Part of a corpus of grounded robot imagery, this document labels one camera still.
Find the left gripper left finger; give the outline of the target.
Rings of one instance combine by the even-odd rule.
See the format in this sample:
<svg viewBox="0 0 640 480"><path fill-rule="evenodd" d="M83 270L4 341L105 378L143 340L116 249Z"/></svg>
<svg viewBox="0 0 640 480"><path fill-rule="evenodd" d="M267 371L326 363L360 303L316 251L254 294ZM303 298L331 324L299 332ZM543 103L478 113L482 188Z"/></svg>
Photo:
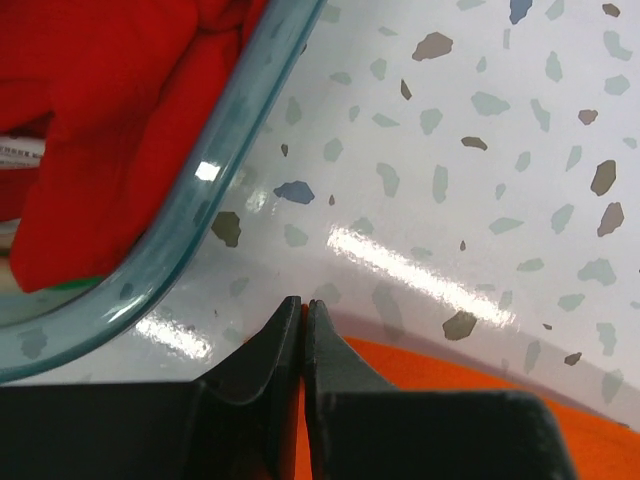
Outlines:
<svg viewBox="0 0 640 480"><path fill-rule="evenodd" d="M301 301L191 381L5 387L5 479L291 479Z"/></svg>

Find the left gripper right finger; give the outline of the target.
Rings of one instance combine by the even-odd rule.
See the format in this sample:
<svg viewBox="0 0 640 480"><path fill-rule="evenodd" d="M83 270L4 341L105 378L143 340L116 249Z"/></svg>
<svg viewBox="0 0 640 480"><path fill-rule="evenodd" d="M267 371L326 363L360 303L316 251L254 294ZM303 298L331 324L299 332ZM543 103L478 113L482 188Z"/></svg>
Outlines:
<svg viewBox="0 0 640 480"><path fill-rule="evenodd" d="M309 304L305 416L316 479L574 479L550 410L519 390L402 390Z"/></svg>

